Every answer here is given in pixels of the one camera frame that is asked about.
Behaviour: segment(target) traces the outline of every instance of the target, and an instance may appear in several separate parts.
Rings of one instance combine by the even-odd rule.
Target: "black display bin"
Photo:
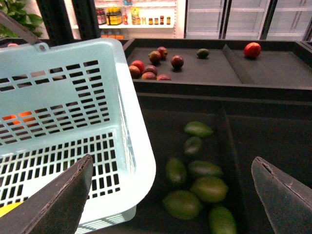
[[[312,103],[137,95],[155,154],[156,178],[132,220],[95,234],[209,233],[205,213],[194,220],[179,220],[167,214],[161,204],[172,190],[165,177],[166,161],[176,156],[189,162],[183,156],[183,143],[188,137],[183,127],[193,120],[207,123],[214,130],[214,135],[204,141],[200,159],[222,167],[230,187],[225,205],[235,215],[240,234],[273,234],[251,175],[251,163],[256,156],[312,187]]]

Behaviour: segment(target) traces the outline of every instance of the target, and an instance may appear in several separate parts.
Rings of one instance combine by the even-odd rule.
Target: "store shelf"
[[[288,7],[288,8],[276,8],[277,12],[287,12],[287,11],[312,11],[312,6],[309,7]]]
[[[231,8],[231,12],[264,12],[264,8]]]
[[[169,25],[149,25],[149,24],[140,24],[140,25],[132,25],[132,24],[120,24],[120,25],[99,25],[99,28],[103,29],[113,29],[113,28],[173,28],[174,23],[171,23]],[[78,29],[78,25],[73,25],[73,29]]]

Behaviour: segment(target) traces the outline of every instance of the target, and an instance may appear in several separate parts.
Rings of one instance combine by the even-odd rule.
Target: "shopping basket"
[[[0,50],[0,207],[86,154],[93,178],[77,234],[134,217],[156,166],[121,43]]]

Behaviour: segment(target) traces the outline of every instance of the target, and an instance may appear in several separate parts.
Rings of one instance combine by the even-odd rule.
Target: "bottle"
[[[123,40],[123,39],[125,39],[125,37],[124,37],[123,34],[121,33],[121,30],[120,30],[120,29],[117,29],[115,38],[118,39],[118,40]]]
[[[106,38],[107,37],[107,32],[106,30],[102,29],[101,30],[101,38]]]
[[[125,14],[123,15],[123,23],[124,24],[128,24],[128,15],[127,15],[127,12],[125,12]]]
[[[101,18],[102,18],[102,23],[106,24],[106,16],[105,16],[105,12],[103,8],[101,10]]]
[[[160,24],[161,24],[161,25],[164,24],[164,16],[160,16]]]
[[[108,38],[116,38],[116,36],[115,36],[115,34],[113,34],[112,30],[108,30],[107,37]]]

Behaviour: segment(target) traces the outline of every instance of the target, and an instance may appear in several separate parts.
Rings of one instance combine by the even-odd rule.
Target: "black tray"
[[[133,39],[124,45],[128,63],[142,60],[151,64],[148,54],[165,46],[169,55],[158,65],[158,73],[169,74],[171,83],[210,85],[240,85],[261,87],[287,87],[306,89],[312,87],[312,50],[295,41],[259,41],[262,53],[256,60],[246,59],[244,47],[250,41],[242,40],[192,40],[192,39]],[[234,61],[222,51],[228,45]],[[211,51],[208,59],[198,59],[199,48]],[[184,65],[174,72],[170,59],[182,55]],[[250,79],[241,79],[237,66],[245,70]]]
[[[156,179],[132,220],[95,234],[209,233],[204,214],[181,221],[168,216],[160,203],[170,191],[164,177],[166,159],[177,156],[185,160],[183,126],[191,120],[204,121],[216,132],[206,140],[208,153],[203,158],[219,164],[227,175],[225,180],[233,192],[227,206],[237,219],[239,233],[273,234],[251,176],[256,156],[312,185],[311,104],[164,94],[138,94],[138,98],[156,158]]]

